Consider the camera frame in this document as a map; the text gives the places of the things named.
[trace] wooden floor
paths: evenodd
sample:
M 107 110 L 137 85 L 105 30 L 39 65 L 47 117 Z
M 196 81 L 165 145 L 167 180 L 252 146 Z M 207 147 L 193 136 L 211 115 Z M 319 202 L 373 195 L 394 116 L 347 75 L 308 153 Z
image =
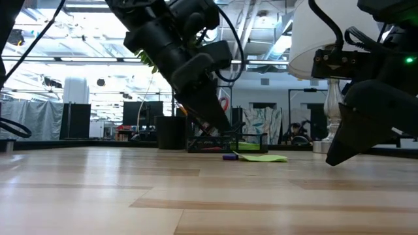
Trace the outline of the wooden floor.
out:
M 131 148 L 0 156 L 0 234 L 418 234 L 418 161 Z

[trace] purple object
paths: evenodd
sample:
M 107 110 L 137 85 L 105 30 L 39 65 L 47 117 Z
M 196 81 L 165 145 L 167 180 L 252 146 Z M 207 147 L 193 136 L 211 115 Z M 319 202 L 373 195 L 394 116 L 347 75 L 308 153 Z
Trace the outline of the purple object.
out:
M 238 155 L 237 154 L 225 154 L 222 157 L 223 160 L 226 161 L 237 161 L 238 160 Z

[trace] white pillar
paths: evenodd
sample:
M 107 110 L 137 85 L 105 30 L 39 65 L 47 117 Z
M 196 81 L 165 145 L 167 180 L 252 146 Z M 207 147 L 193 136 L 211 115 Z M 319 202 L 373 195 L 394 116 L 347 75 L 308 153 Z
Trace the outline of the white pillar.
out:
M 325 142 L 332 142 L 341 122 L 341 113 L 339 104 L 343 102 L 340 90 L 340 81 L 337 79 L 328 79 L 328 94 L 325 99 L 324 112 L 329 121 L 328 136 L 323 139 Z
M 64 83 L 64 103 L 88 104 L 90 89 L 86 78 L 67 77 Z

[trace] person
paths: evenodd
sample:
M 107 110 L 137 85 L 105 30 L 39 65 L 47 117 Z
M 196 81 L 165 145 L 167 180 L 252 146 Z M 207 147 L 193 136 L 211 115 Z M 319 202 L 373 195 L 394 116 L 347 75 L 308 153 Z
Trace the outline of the person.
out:
M 286 141 L 292 141 L 294 137 L 301 136 L 307 139 L 309 142 L 312 141 L 310 136 L 306 134 L 306 129 L 300 123 L 292 123 L 289 130 L 284 134 L 284 139 Z

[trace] white curtain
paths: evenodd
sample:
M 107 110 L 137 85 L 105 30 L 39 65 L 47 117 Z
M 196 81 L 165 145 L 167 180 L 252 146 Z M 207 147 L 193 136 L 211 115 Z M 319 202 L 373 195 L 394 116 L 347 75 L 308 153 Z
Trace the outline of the white curtain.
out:
M 281 109 L 243 108 L 242 113 L 242 121 L 246 123 L 242 128 L 244 134 L 266 133 L 267 144 L 278 144 L 282 119 Z
M 20 123 L 32 132 L 30 138 L 20 138 L 0 130 L 0 138 L 27 141 L 59 140 L 64 104 L 56 102 L 12 101 L 1 103 L 1 117 Z

